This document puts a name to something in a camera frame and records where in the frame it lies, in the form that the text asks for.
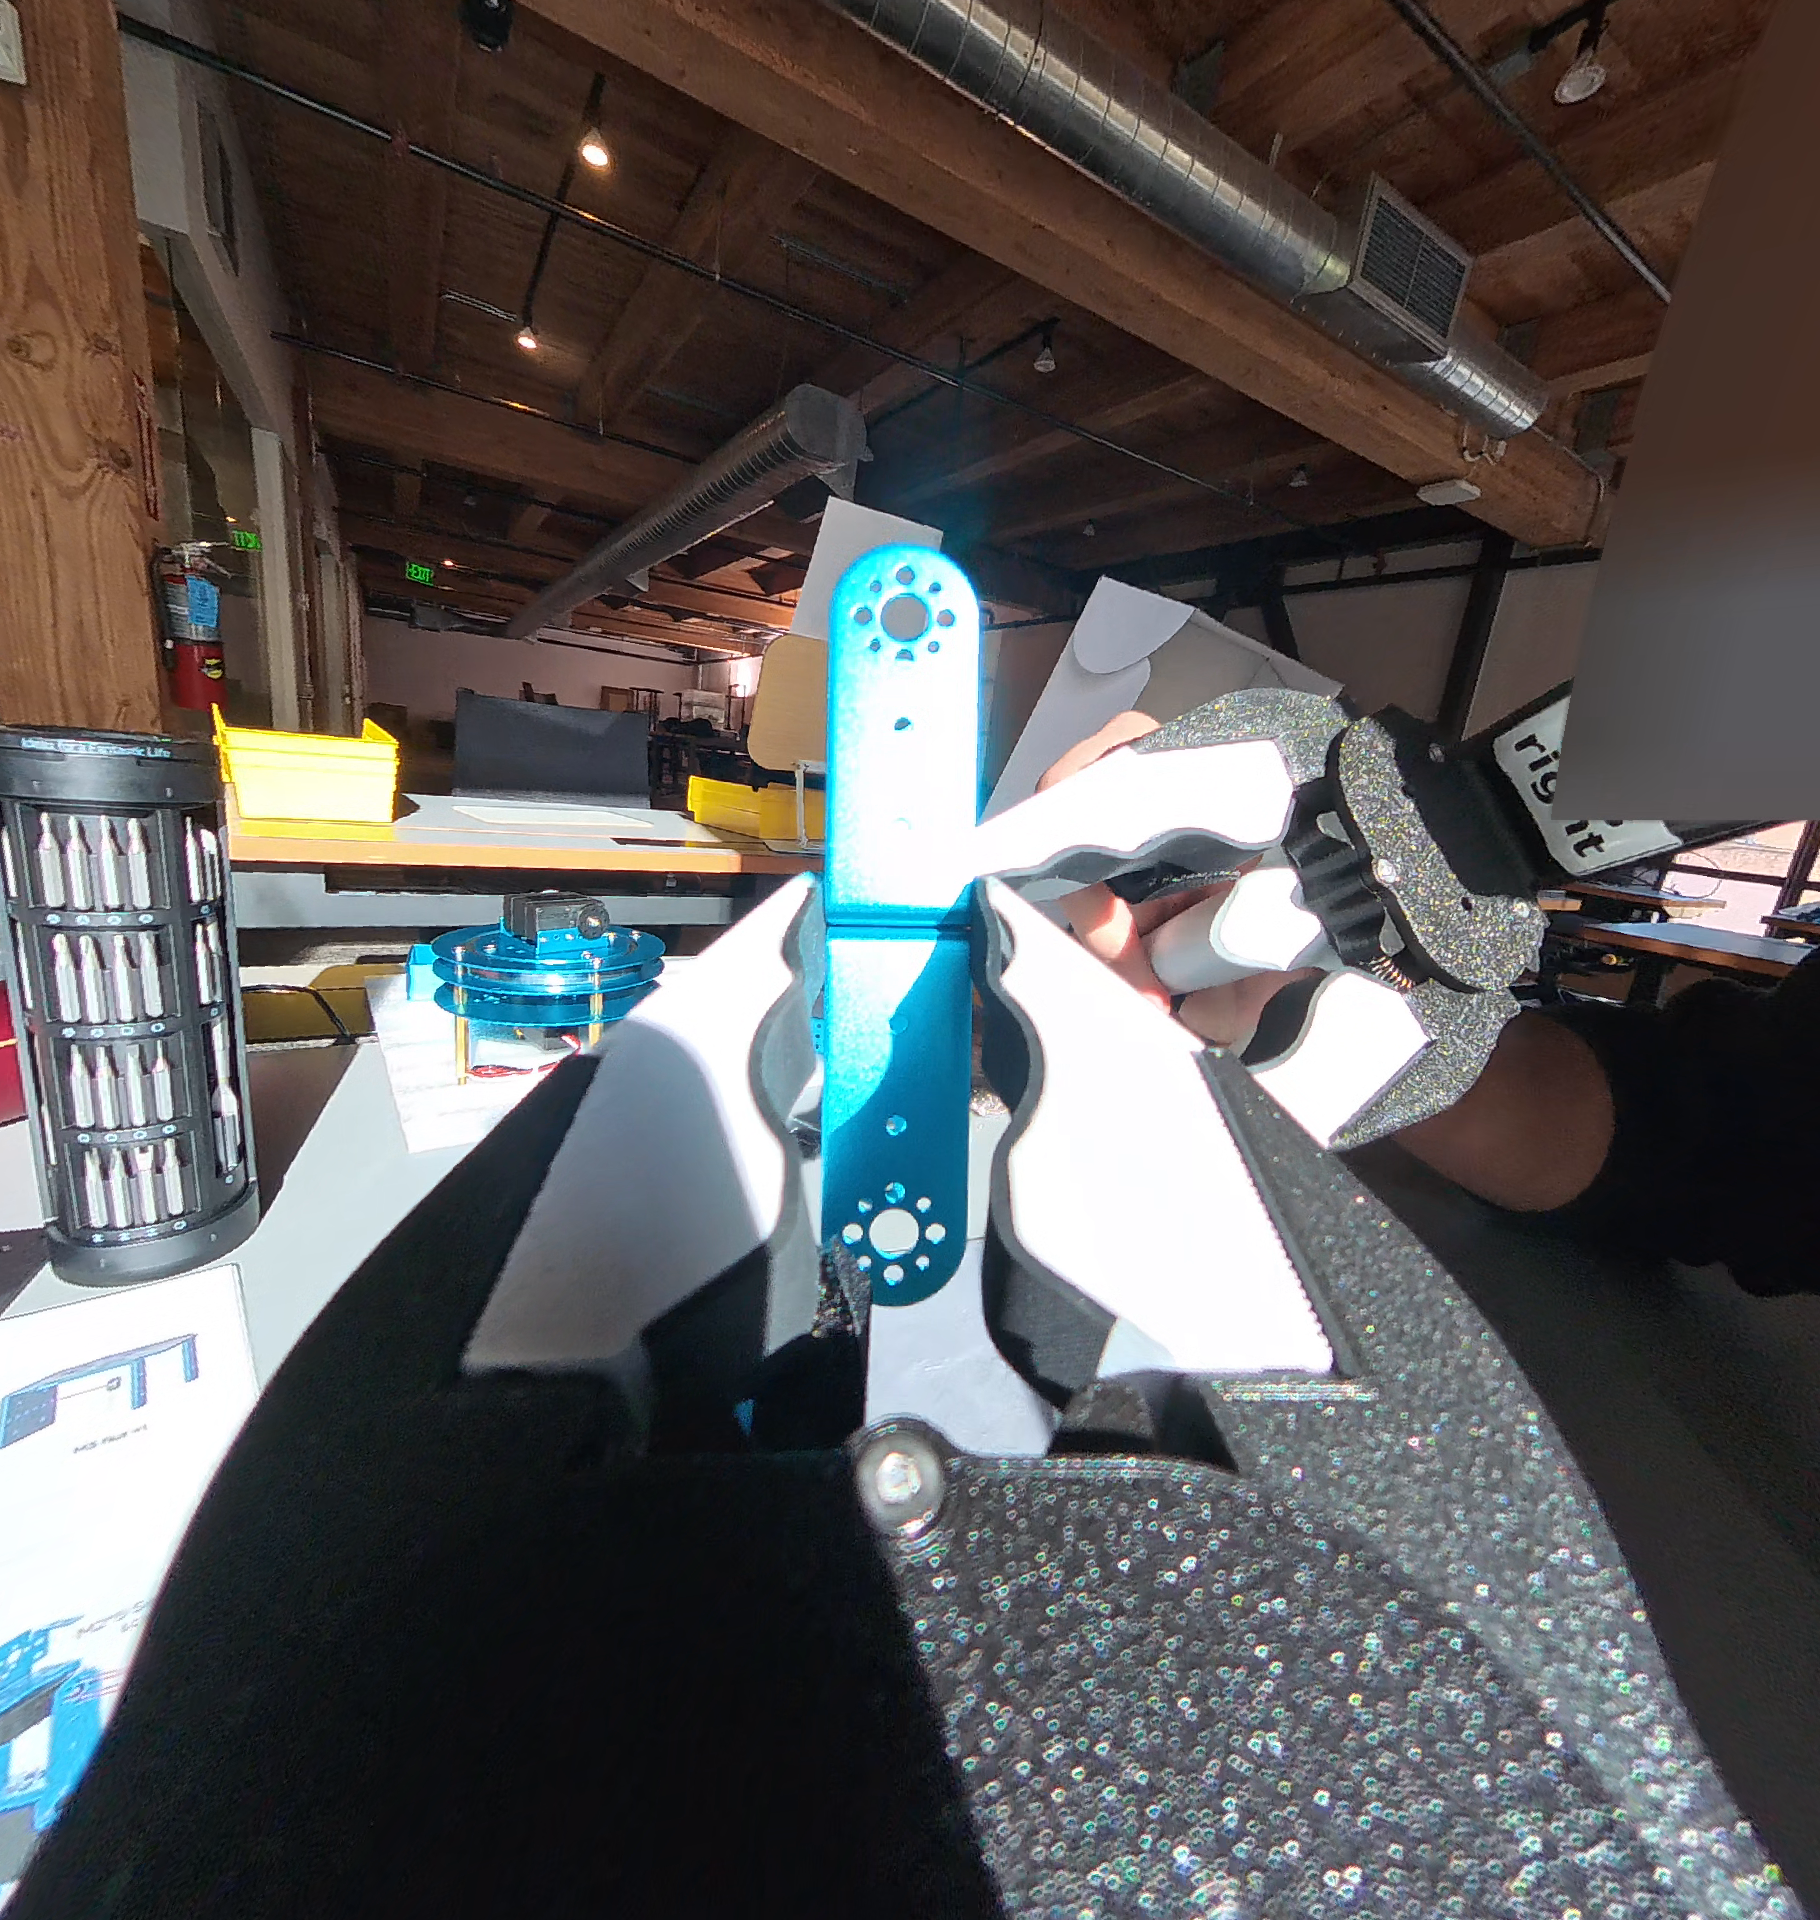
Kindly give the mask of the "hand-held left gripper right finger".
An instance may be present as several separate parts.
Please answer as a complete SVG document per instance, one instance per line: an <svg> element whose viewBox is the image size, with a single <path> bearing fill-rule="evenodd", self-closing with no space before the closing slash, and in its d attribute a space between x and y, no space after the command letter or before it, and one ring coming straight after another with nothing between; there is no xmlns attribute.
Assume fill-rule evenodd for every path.
<svg viewBox="0 0 1820 1920"><path fill-rule="evenodd" d="M1328 1377L1328 1335L1227 1126L1198 1043L1001 879L984 879L988 999L1026 1079L993 1172L1040 1331L1035 1377Z"/></svg>

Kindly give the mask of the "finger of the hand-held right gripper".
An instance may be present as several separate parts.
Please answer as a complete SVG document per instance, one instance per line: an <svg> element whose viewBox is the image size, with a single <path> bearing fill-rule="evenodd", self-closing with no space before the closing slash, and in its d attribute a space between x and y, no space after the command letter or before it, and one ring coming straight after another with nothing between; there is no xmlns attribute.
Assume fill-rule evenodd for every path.
<svg viewBox="0 0 1820 1920"><path fill-rule="evenodd" d="M1243 1067L1266 1096L1320 1149L1338 1140L1425 1050L1428 1033L1409 995L1368 973L1309 971L1304 1019L1266 1061L1258 1043Z"/></svg>
<svg viewBox="0 0 1820 1920"><path fill-rule="evenodd" d="M1281 743L1115 748L975 828L972 876L1081 886L1212 846L1281 838L1296 779Z"/></svg>

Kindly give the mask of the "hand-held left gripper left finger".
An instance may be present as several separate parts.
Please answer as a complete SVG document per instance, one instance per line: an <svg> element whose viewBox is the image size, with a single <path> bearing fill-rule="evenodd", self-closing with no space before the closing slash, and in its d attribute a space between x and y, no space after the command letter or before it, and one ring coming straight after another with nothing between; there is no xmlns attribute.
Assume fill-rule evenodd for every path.
<svg viewBox="0 0 1820 1920"><path fill-rule="evenodd" d="M467 1373L746 1377L806 1331L818 1239L788 1116L818 1058L823 915L792 877L595 1058L466 1348Z"/></svg>

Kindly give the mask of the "blue metal bracket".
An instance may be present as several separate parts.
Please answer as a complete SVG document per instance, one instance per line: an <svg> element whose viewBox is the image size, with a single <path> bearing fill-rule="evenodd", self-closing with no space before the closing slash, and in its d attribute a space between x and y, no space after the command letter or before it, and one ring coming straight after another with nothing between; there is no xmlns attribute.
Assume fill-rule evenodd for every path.
<svg viewBox="0 0 1820 1920"><path fill-rule="evenodd" d="M940 550L849 564L826 640L822 1228L879 1307L969 1239L980 614Z"/></svg>

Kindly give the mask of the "grey desk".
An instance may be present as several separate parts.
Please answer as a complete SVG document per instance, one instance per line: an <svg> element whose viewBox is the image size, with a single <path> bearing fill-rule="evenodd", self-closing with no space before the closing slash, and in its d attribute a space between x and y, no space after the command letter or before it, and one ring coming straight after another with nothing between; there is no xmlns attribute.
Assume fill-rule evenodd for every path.
<svg viewBox="0 0 1820 1920"><path fill-rule="evenodd" d="M251 1057L265 1211L239 1249L260 1377L463 1157L411 1154L371 1043ZM1492 1320L1657 1580L1745 1810L1820 1915L1820 1297L1612 1260L1393 1145L1351 1158Z"/></svg>

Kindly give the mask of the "person's right hand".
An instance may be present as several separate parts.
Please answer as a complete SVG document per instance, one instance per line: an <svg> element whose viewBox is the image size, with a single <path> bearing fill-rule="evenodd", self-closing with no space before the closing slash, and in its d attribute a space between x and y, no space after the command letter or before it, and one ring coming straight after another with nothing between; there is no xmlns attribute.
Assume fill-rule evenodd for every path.
<svg viewBox="0 0 1820 1920"><path fill-rule="evenodd" d="M1191 993L1173 1010L1170 991L1149 964L1147 937L1154 926L1209 899L1213 899L1209 891L1191 888L1165 899L1130 902L1102 884L1089 884L1065 896L1061 911L1075 937L1113 973L1124 977L1132 991L1149 999L1158 1010L1173 1014L1204 1042L1240 1050L1251 1039L1268 999L1278 995L1284 984L1313 977L1315 971L1256 973Z"/></svg>

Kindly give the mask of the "open white cardboard box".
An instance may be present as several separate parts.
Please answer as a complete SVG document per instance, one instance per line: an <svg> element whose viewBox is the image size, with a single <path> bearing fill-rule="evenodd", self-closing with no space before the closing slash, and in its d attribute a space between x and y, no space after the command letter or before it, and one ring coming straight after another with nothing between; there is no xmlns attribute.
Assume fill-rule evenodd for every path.
<svg viewBox="0 0 1820 1920"><path fill-rule="evenodd" d="M1209 697L1251 687L1339 691L1338 681L1202 610L1101 578L1015 738L985 814L1027 798L1061 754L1120 712L1170 721Z"/></svg>

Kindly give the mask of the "black framed window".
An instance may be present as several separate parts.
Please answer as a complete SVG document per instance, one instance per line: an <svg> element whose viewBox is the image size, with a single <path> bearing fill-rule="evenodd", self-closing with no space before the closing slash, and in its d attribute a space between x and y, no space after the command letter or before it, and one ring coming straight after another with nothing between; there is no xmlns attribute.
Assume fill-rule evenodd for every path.
<svg viewBox="0 0 1820 1920"><path fill-rule="evenodd" d="M1770 933L1770 919L1820 901L1820 821L1755 828L1684 850L1669 862L1662 886L1702 905L1685 919L1743 934Z"/></svg>

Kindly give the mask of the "pale yellow panel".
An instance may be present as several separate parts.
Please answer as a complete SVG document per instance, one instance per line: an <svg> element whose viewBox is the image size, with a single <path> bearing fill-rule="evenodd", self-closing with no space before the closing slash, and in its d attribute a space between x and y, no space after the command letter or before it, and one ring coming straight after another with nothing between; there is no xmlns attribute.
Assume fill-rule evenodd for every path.
<svg viewBox="0 0 1820 1920"><path fill-rule="evenodd" d="M758 659L746 752L758 766L791 777L799 763L826 763L826 644L791 630Z"/></svg>

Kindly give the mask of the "white hanging paper sheet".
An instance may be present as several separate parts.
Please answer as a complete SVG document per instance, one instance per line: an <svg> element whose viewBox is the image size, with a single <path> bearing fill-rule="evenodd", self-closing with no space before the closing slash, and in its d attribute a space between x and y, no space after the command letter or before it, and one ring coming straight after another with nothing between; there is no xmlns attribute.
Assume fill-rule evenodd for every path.
<svg viewBox="0 0 1820 1920"><path fill-rule="evenodd" d="M865 553L891 545L942 549L943 533L836 494L826 496L788 630L823 640L829 600L842 573Z"/></svg>

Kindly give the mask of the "red fire extinguisher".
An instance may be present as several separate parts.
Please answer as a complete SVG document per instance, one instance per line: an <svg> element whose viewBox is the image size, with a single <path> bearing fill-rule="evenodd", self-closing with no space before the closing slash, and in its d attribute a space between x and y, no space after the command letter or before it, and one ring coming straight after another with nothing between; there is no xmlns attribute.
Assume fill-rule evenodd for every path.
<svg viewBox="0 0 1820 1920"><path fill-rule="evenodd" d="M209 715L225 697L219 583L226 565L209 541L161 545L151 553L151 589L174 707Z"/></svg>

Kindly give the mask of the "white instruction sheet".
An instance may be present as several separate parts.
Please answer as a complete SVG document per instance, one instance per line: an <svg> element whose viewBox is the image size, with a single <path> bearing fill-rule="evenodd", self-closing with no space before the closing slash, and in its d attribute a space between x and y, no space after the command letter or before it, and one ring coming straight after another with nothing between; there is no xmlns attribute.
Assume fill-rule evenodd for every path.
<svg viewBox="0 0 1820 1920"><path fill-rule="evenodd" d="M235 1265L0 1319L0 1909L255 1396Z"/></svg>

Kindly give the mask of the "wooden pillar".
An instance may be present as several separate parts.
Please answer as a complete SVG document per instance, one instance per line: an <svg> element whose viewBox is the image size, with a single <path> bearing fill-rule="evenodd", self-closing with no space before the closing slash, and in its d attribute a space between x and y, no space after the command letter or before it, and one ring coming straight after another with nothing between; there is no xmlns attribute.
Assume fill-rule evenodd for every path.
<svg viewBox="0 0 1820 1920"><path fill-rule="evenodd" d="M161 481L120 33L21 4L0 80L0 721L157 734Z"/></svg>

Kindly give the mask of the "grey flexible duct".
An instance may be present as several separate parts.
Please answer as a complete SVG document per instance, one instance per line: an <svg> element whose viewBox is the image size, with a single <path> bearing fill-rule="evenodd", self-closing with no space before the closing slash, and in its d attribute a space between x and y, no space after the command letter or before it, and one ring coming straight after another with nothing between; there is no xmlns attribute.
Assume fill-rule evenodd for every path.
<svg viewBox="0 0 1820 1920"><path fill-rule="evenodd" d="M862 411L812 383L791 387L727 444L699 463L658 502L641 509L561 578L547 585L504 626L530 639L605 589L645 583L650 567L760 511L805 478L819 478L849 498L853 467L867 457Z"/></svg>

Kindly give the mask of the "silver ventilation duct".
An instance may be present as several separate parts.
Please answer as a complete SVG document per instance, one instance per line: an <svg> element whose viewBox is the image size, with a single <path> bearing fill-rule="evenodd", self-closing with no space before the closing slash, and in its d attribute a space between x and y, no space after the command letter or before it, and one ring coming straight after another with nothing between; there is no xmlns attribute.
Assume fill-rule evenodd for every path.
<svg viewBox="0 0 1820 1920"><path fill-rule="evenodd" d="M1536 422L1544 385L1460 318L1470 254L1380 177L1318 203L1053 4L836 9L1491 437Z"/></svg>

